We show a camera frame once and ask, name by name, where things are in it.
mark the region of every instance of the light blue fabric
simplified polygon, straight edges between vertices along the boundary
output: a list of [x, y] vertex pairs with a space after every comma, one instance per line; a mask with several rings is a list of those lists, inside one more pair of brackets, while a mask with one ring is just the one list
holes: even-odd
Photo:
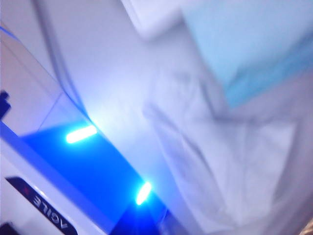
[[313, 67], [313, 37], [309, 44], [297, 48], [274, 66], [266, 70], [247, 70], [234, 83], [224, 86], [226, 100], [231, 107], [239, 106], [307, 67]]
[[311, 0], [206, 0], [184, 17], [231, 107], [313, 66]]

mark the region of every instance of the blue led light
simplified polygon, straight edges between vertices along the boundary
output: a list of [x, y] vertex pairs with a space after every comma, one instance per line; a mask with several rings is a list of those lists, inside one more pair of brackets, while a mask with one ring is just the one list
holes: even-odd
[[137, 205], [140, 206], [148, 198], [151, 190], [152, 190], [151, 184], [146, 182], [138, 193], [138, 196], [136, 199]]
[[92, 125], [87, 126], [87, 127], [82, 128], [82, 129], [79, 129], [79, 130], [76, 130], [76, 131], [69, 133], [67, 135], [67, 142], [68, 143], [75, 143], [75, 142], [81, 141], [81, 140], [88, 138], [88, 137], [95, 135], [95, 134], [97, 134], [97, 129]]

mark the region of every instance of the logo label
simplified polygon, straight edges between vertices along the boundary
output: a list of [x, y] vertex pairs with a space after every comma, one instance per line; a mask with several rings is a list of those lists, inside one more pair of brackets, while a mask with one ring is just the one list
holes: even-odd
[[77, 235], [76, 229], [22, 178], [9, 177], [6, 180], [63, 234]]

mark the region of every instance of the white fabric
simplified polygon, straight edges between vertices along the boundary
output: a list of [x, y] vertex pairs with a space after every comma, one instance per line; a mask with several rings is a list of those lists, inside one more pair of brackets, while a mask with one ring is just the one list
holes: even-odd
[[122, 0], [138, 33], [151, 39], [182, 21], [180, 8], [196, 0]]
[[215, 118], [206, 86], [163, 73], [144, 109], [175, 181], [206, 232], [229, 230], [270, 212], [295, 123]]

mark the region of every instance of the white cloth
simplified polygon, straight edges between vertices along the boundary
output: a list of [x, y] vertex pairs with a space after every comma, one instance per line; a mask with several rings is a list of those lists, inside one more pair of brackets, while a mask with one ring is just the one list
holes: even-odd
[[215, 118], [204, 83], [164, 72], [144, 109], [188, 207], [206, 233], [270, 212], [294, 122]]

